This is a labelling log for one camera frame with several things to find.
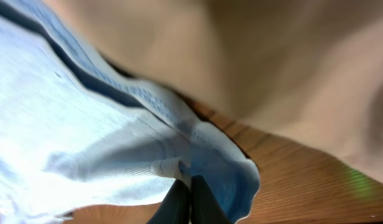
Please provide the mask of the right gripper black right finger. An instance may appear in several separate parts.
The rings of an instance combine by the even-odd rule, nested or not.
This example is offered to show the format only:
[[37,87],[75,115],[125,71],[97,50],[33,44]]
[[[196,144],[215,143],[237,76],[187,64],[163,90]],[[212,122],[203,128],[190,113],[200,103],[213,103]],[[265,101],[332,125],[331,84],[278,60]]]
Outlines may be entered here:
[[191,180],[191,223],[231,224],[201,175]]

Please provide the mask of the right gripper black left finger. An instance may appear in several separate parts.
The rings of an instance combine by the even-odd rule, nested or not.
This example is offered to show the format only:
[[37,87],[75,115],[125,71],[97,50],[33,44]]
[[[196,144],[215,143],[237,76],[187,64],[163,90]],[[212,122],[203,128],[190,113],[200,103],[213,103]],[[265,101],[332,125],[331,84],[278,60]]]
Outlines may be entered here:
[[147,224],[189,224],[190,191],[176,180]]

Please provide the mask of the light blue printed t-shirt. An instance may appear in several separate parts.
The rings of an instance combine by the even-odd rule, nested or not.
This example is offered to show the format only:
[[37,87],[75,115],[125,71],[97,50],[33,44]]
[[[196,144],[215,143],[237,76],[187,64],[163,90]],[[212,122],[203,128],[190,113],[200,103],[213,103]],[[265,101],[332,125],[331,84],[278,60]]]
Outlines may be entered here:
[[173,92],[125,77],[41,1],[0,1],[0,222],[62,223],[93,205],[161,202],[206,180],[246,218],[255,163]]

